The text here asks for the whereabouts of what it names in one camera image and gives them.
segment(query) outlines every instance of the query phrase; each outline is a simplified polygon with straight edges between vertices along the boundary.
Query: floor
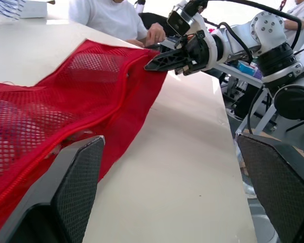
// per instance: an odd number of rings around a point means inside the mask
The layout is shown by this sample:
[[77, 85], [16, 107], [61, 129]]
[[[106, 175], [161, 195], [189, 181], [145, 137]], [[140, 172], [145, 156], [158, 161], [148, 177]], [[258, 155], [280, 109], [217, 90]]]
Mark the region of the floor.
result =
[[[230, 123], [230, 128], [232, 132], [232, 136], [234, 137], [235, 135], [235, 130], [238, 128], [240, 125], [240, 121], [235, 120], [234, 118], [229, 118], [229, 123]], [[255, 128], [257, 123], [260, 121], [259, 118], [257, 117], [252, 117], [251, 118], [251, 127]], [[278, 117], [276, 120], [277, 126], [273, 128], [273, 125], [268, 124], [264, 132], [283, 141], [284, 143], [293, 145], [298, 147], [299, 149], [304, 151], [304, 125], [301, 127], [298, 127], [292, 131], [286, 132], [286, 129], [289, 127], [292, 127], [298, 123], [299, 121], [296, 120], [288, 120], [283, 117]]]

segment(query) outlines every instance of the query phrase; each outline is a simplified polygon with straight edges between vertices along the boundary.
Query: white wall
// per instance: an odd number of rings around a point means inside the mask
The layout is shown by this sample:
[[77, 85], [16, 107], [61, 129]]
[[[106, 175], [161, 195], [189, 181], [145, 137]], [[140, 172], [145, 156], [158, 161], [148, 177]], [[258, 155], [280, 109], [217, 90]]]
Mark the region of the white wall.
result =
[[[146, 0], [145, 12], [152, 12], [163, 16], [168, 16], [174, 5], [180, 0]], [[281, 0], [259, 0], [260, 4], [277, 9]], [[295, 5], [293, 0], [287, 0], [284, 11], [286, 12]], [[227, 22], [229, 25], [243, 24], [251, 20], [261, 10], [249, 6], [222, 2], [210, 1], [207, 9], [202, 13], [203, 17], [213, 23]]]

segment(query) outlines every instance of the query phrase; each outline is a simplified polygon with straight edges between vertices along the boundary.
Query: white table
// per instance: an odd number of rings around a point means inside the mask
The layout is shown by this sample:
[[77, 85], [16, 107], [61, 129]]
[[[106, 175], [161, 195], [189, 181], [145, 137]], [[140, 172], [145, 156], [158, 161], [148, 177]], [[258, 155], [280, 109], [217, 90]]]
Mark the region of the white table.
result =
[[[0, 26], [0, 82], [34, 85], [85, 38], [131, 47], [79, 24]], [[256, 242], [217, 79], [168, 73], [142, 130], [98, 184], [83, 242]]]
[[[241, 81], [247, 82], [248, 84], [253, 85], [257, 88], [260, 88], [262, 86], [261, 80], [255, 78], [255, 77], [252, 77], [250, 75], [247, 75], [247, 74], [241, 72], [240, 70], [238, 70], [232, 66], [228, 66], [224, 63], [217, 64], [215, 66], [215, 69], [225, 72], [226, 74], [230, 74], [233, 77], [238, 78]], [[263, 92], [260, 94], [259, 98], [254, 103], [251, 115], [253, 115], [257, 111], [258, 107], [261, 105], [263, 99], [266, 97], [267, 94], [268, 94], [267, 90], [264, 89]], [[272, 104], [269, 107], [269, 109], [266, 111], [264, 116], [261, 118], [258, 125], [256, 126], [254, 134], [259, 135], [262, 132], [262, 130], [265, 128], [267, 123], [270, 121], [270, 119], [274, 116], [275, 113], [276, 113], [276, 108]], [[243, 121], [239, 125], [238, 129], [236, 130], [236, 134], [244, 131], [244, 128], [246, 127], [246, 125], [247, 125], [247, 116], [243, 119]]]

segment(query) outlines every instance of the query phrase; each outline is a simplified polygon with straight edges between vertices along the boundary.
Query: person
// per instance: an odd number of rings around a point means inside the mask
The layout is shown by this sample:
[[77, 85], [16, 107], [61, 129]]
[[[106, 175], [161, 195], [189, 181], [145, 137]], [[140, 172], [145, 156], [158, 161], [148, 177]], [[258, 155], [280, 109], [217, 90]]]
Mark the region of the person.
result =
[[[301, 36], [302, 36], [302, 33], [304, 32], [304, 0], [295, 0], [295, 2], [296, 2], [296, 7], [287, 11], [287, 13], [299, 18], [302, 21], [302, 25], [301, 25], [301, 29], [302, 29]], [[285, 25], [284, 32], [287, 37], [287, 43], [289, 43], [289, 45], [291, 46], [296, 35], [297, 23], [286, 19], [284, 21], [284, 25]]]
[[147, 30], [127, 0], [70, 0], [69, 19], [139, 47], [162, 42], [166, 34], [158, 23]]

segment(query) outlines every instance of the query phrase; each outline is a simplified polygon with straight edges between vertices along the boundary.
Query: red mesh fabric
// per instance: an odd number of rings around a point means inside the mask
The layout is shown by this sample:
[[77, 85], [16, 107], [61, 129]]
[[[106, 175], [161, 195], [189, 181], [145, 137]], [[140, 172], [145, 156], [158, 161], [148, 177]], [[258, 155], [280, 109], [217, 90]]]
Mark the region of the red mesh fabric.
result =
[[0, 228], [61, 147], [104, 135], [99, 177], [108, 172], [165, 79], [164, 72], [144, 70], [155, 54], [87, 40], [34, 87], [0, 84]]

